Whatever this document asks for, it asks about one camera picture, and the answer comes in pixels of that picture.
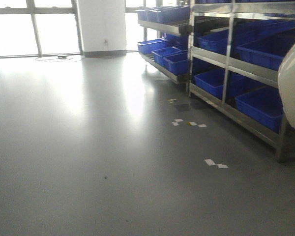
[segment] debris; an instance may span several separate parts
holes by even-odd
[[[188,124],[189,126],[195,126],[195,125],[197,125],[196,122],[188,122],[187,124]]]
[[[218,164],[217,167],[220,169],[227,169],[228,168],[227,165],[223,165],[223,164]]]
[[[212,159],[206,159],[205,162],[207,163],[208,166],[215,166],[216,165]]]

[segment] blue crate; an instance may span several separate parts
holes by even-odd
[[[164,57],[166,69],[175,75],[187,74],[189,69],[188,53],[183,52],[169,57]],[[204,60],[193,58],[193,70],[195,73],[207,70],[210,66]]]
[[[139,52],[142,54],[149,54],[152,51],[157,49],[166,48],[168,45],[168,41],[163,38],[158,38],[154,40],[148,40],[138,43]]]
[[[166,24],[170,22],[188,20],[190,15],[190,6],[172,6],[165,9],[154,10],[153,12],[156,14],[158,23]]]
[[[235,98],[237,109],[267,128],[279,132],[283,105],[278,89],[265,87]]]
[[[166,69],[175,75],[188,73],[189,60],[188,53],[179,53],[169,57],[164,57]]]
[[[224,73],[225,70],[223,68],[218,68],[202,74],[195,75],[194,79],[198,87],[201,87],[203,90],[207,91],[213,96],[222,99]],[[230,84],[227,98],[232,98],[243,94],[245,92],[244,76],[231,72],[229,73]]]
[[[178,48],[178,49],[180,49],[182,51],[187,51],[188,50],[188,45],[186,45],[186,44],[177,44],[174,47]]]
[[[192,59],[192,74],[199,74],[206,71],[210,67],[210,63],[198,58]]]
[[[295,38],[295,27],[284,32],[280,32],[277,34],[278,36],[292,37]]]
[[[227,50],[228,29],[220,32],[215,32],[205,36],[198,37],[201,48],[220,54],[226,54]],[[233,51],[237,53],[236,47],[243,43],[252,42],[256,40],[254,30],[238,29],[234,34]]]
[[[256,80],[253,80],[253,79],[250,79],[250,78],[247,78],[247,77],[244,77],[245,92],[248,92],[248,91],[250,91],[252,89],[262,87],[262,86],[264,86],[263,83],[261,83],[259,81],[256,81]]]
[[[232,0],[196,0],[196,3],[228,3]]]
[[[163,33],[164,35],[164,38],[167,39],[167,40],[176,40],[177,36],[176,35],[173,35],[173,34],[170,34],[170,33]]]
[[[272,70],[278,70],[295,38],[272,36],[238,46],[240,59]]]
[[[146,11],[146,14],[147,14],[147,21],[150,21],[150,22],[156,22],[156,23],[159,23],[158,22],[158,12],[159,11],[165,11],[166,9],[171,9],[172,6],[159,6],[159,7],[156,7],[156,8],[151,8],[149,11]]]
[[[159,6],[159,7],[152,7],[152,8],[146,8],[146,9],[136,10],[136,12],[138,13],[138,20],[141,20],[141,21],[151,21],[152,17],[149,14],[149,12],[151,12],[153,10],[162,9],[162,8],[164,8],[164,7],[163,6],[161,6],[161,7]]]
[[[177,44],[185,44],[185,45],[188,45],[188,40],[189,40],[188,35],[180,36],[175,39]]]
[[[153,51],[154,61],[161,65],[165,66],[164,57],[171,56],[173,54],[181,53],[181,50],[175,47],[168,47]]]
[[[242,24],[238,26],[238,29],[255,30],[256,39],[263,39],[293,27],[295,27],[295,22],[293,21],[261,20]]]

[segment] shelf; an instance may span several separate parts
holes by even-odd
[[[188,28],[189,28],[189,20],[186,21],[180,21],[175,23],[169,23],[169,24],[159,24],[155,22],[149,22],[149,21],[140,21],[138,20],[138,23],[145,27],[154,29],[160,32],[170,33],[176,36],[181,35],[187,35],[188,34]],[[228,21],[219,18],[219,17],[200,17],[196,20],[196,26],[198,27],[198,32],[206,32],[209,31],[212,28],[216,27],[223,27],[228,24]]]
[[[159,24],[155,22],[149,22],[149,21],[140,21],[138,20],[138,23],[146,28],[154,29],[157,31],[165,32],[165,33],[170,33],[176,36],[181,36],[184,34],[187,34],[187,28],[189,21],[182,21],[182,22],[176,22],[172,24]]]
[[[243,19],[295,19],[295,1],[237,2],[234,17]],[[196,16],[230,17],[232,3],[195,4]]]
[[[254,119],[251,119],[250,117],[246,116],[245,114],[241,113],[230,105],[222,104],[222,101],[220,99],[214,97],[213,95],[204,91],[198,86],[190,84],[189,89],[190,93],[196,95],[209,105],[213,106],[215,109],[219,110],[272,147],[278,148],[279,135],[277,133],[266,128],[262,124],[258,123]]]
[[[226,67],[227,57],[222,54],[207,51],[201,48],[192,47],[192,56],[201,60],[205,60],[211,64]],[[253,80],[257,80],[266,85],[277,88],[277,71],[271,70],[262,66],[254,65],[235,58],[229,58],[228,69],[237,74],[246,76]]]
[[[166,75],[168,78],[170,78],[175,84],[182,84],[186,83],[189,79],[188,74],[184,75],[175,75],[172,72],[168,71],[166,68],[162,67],[161,65],[157,64],[152,54],[144,55],[140,54],[141,57],[146,60],[148,63],[150,63],[152,66],[154,66],[156,69],[158,69],[160,72],[162,72],[164,75]]]

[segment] floor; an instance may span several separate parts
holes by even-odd
[[[295,161],[137,53],[0,59],[0,236],[295,236]]]

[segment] paper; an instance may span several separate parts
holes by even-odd
[[[217,167],[220,169],[227,169],[228,168],[227,165],[223,165],[223,164],[218,164]]]
[[[216,164],[214,163],[214,161],[212,161],[212,159],[206,159],[205,162],[207,163],[207,165],[209,166],[215,166]]]

